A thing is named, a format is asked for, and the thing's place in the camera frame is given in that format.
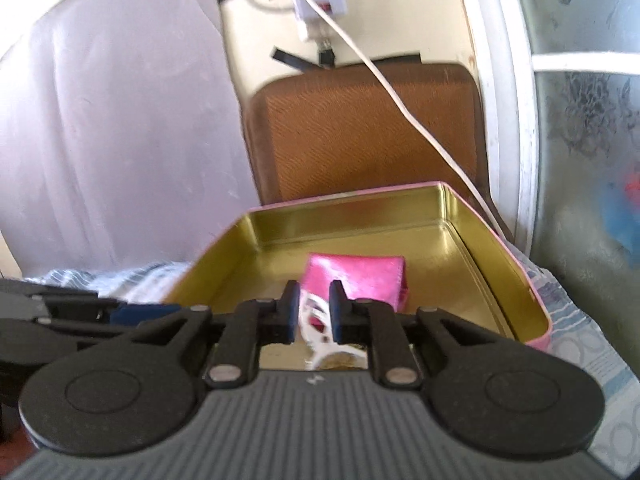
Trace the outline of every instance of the white plastic piece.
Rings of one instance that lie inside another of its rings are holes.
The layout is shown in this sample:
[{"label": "white plastic piece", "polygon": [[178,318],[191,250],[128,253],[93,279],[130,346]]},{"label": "white plastic piece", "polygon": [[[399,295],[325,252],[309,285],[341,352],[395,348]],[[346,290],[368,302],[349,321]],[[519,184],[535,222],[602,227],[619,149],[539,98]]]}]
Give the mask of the white plastic piece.
[{"label": "white plastic piece", "polygon": [[340,36],[344,40],[344,42],[347,45],[349,45],[349,47],[351,47],[351,49],[357,54],[357,56],[362,60],[362,62],[367,66],[367,68],[371,70],[373,75],[376,77],[376,79],[380,82],[380,84],[389,94],[389,97],[391,97],[393,102],[396,104],[396,106],[400,110],[400,113],[409,122],[409,124],[411,124],[411,126],[413,126],[430,143],[430,145],[434,147],[434,149],[440,154],[440,156],[444,159],[444,161],[451,167],[453,171],[456,172],[456,174],[460,177],[460,179],[462,179],[462,182],[464,182],[467,189],[478,201],[480,207],[482,208],[487,218],[491,222],[494,230],[498,233],[500,238],[504,240],[506,237],[504,235],[504,232],[502,231],[502,228],[500,227],[500,223],[495,218],[487,202],[484,200],[484,197],[478,191],[478,188],[476,188],[474,183],[471,182],[471,179],[469,179],[469,177],[466,175],[465,171],[462,168],[460,168],[460,166],[453,159],[453,157],[449,155],[449,152],[442,147],[442,145],[433,137],[433,135],[431,135],[431,133],[427,130],[427,128],[425,128],[422,125],[422,123],[411,114],[411,112],[407,109],[404,102],[402,102],[402,99],[400,98],[398,93],[391,86],[391,83],[389,83],[389,81],[384,77],[382,72],[380,72],[380,70],[378,69],[378,67],[376,67],[376,65],[372,62],[372,60],[366,54],[364,54],[363,51],[360,50],[360,48],[353,41],[351,36],[349,36],[342,29],[342,27],[335,22],[335,20],[331,16],[329,16],[326,12],[324,12],[324,10],[321,7],[319,7],[314,0],[306,0],[306,1],[309,4],[309,6],[311,6],[311,8],[315,10],[316,13],[318,13],[320,17],[323,20],[325,20],[325,22],[328,23],[328,25],[338,34],[338,36]]},{"label": "white plastic piece", "polygon": [[335,35],[334,30],[323,20],[304,22],[296,20],[300,41],[322,41]]},{"label": "white plastic piece", "polygon": [[[324,325],[324,331],[318,330],[312,323],[317,319]],[[306,362],[307,370],[317,370],[327,357],[336,354],[348,354],[355,360],[359,368],[367,368],[367,353],[349,345],[338,345],[334,341],[329,304],[306,290],[300,291],[300,308],[298,309],[298,325],[302,339],[313,351],[313,357]]]},{"label": "white plastic piece", "polygon": [[637,52],[558,52],[532,56],[534,72],[606,72],[640,75]]},{"label": "white plastic piece", "polygon": [[[345,0],[314,0],[322,10],[331,16],[342,16],[347,13],[347,2]],[[315,12],[306,0],[293,0],[293,6],[296,9],[296,18],[299,20],[318,20],[321,21],[318,13]]]}]

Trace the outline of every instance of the metal rivet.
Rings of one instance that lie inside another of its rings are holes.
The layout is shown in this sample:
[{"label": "metal rivet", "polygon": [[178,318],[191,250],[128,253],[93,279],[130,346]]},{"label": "metal rivet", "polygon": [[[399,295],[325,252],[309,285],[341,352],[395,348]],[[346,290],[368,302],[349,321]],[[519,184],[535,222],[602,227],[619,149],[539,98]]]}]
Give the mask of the metal rivet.
[{"label": "metal rivet", "polygon": [[242,371],[233,365],[218,365],[209,370],[209,377],[217,383],[236,381],[242,375]]},{"label": "metal rivet", "polygon": [[392,384],[411,384],[415,383],[417,378],[418,374],[411,368],[391,368],[386,373],[386,380]]}]

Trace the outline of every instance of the pink object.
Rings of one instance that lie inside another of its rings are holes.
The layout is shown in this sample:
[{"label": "pink object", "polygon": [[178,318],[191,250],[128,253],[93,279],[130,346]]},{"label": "pink object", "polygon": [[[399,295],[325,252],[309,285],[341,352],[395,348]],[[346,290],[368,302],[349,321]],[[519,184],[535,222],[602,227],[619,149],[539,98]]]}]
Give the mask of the pink object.
[{"label": "pink object", "polygon": [[640,173],[629,175],[625,185],[625,192],[633,205],[640,207]]},{"label": "pink object", "polygon": [[536,350],[540,350],[541,352],[549,352],[549,345],[551,345],[551,321],[549,321],[549,328],[546,330],[544,335],[527,341],[526,345],[535,348]]},{"label": "pink object", "polygon": [[311,253],[300,287],[329,301],[329,285],[340,280],[347,298],[384,301],[404,308],[408,289],[402,256],[340,256]]}]

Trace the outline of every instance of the white power cable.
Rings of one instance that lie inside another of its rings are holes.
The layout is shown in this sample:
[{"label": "white power cable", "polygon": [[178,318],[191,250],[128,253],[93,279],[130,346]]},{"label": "white power cable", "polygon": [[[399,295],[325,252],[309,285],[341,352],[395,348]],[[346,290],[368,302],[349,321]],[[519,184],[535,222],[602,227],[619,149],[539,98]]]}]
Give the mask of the white power cable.
[{"label": "white power cable", "polygon": [[458,174],[460,179],[462,179],[462,182],[465,183],[465,186],[480,204],[480,207],[491,221],[491,224],[493,225],[495,231],[500,235],[501,238],[506,238],[504,232],[500,227],[500,224],[498,223],[494,214],[491,212],[491,209],[489,209],[489,206],[485,202],[484,198],[482,197],[474,183],[471,182],[471,179],[469,179],[468,176],[466,176],[465,171],[460,168],[457,162],[453,160],[452,156],[449,155],[449,152],[447,152],[447,150],[445,150],[442,145],[429,133],[427,128],[422,126],[420,121],[411,114],[411,112],[402,102],[402,99],[400,98],[398,93],[394,90],[389,81],[386,80],[384,75],[382,75],[382,72],[380,72],[378,67],[372,62],[372,60],[369,59],[366,54],[363,53],[363,51],[359,49],[359,47],[355,44],[351,37],[342,29],[342,27],[338,25],[326,12],[324,12],[324,10],[322,10],[314,0],[306,0],[306,2],[316,13],[318,13],[318,15],[327,23],[327,25],[329,25],[338,34],[338,36],[340,36],[344,40],[344,42],[351,47],[351,49],[357,54],[362,62],[368,67],[368,69],[371,70],[373,75],[376,76],[377,80],[380,81],[380,84],[393,99],[394,103],[400,110],[400,113],[404,115],[404,118],[409,121],[409,124],[411,124],[411,126],[413,126],[416,130],[418,130],[425,139],[429,141],[431,146],[435,148],[435,150],[440,154],[444,161],[449,164],[453,171]]}]

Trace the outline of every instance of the power strip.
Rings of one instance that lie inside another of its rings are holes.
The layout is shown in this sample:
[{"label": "power strip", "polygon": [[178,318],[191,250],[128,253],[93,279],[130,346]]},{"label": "power strip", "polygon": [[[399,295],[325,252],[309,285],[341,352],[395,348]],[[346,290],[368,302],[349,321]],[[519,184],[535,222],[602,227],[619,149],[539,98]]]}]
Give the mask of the power strip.
[{"label": "power strip", "polygon": [[[325,12],[334,18],[347,13],[345,0],[314,0]],[[293,0],[301,41],[323,41],[335,35],[334,30],[311,8],[306,0]]]}]

